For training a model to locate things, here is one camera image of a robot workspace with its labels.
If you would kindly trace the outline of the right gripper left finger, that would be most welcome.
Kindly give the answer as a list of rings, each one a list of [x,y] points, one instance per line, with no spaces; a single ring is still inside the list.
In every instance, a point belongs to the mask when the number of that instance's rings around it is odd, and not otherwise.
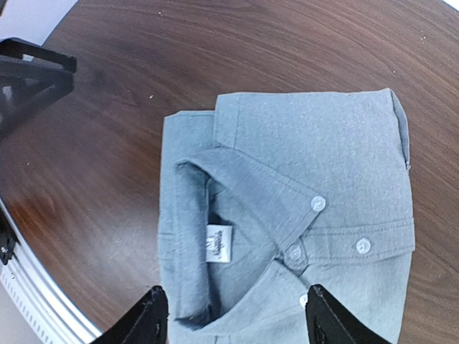
[[[165,344],[169,304],[161,286],[153,286],[116,324],[91,344]]]

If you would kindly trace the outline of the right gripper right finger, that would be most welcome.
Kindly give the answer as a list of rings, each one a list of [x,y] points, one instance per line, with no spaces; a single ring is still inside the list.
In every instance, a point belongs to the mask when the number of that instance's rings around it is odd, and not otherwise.
[[[320,284],[309,288],[305,312],[309,343],[384,344]]]

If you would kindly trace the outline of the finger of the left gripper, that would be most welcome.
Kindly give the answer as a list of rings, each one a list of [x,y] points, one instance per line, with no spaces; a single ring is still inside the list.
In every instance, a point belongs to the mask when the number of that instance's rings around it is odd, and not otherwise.
[[[77,59],[18,38],[1,40],[1,137],[74,90]]]

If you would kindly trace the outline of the grey long sleeve shirt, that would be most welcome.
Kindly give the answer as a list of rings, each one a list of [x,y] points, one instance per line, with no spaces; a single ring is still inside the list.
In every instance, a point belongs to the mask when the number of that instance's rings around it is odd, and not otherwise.
[[[171,343],[307,343],[323,285],[396,343],[415,249],[390,89],[236,92],[165,118],[158,260]]]

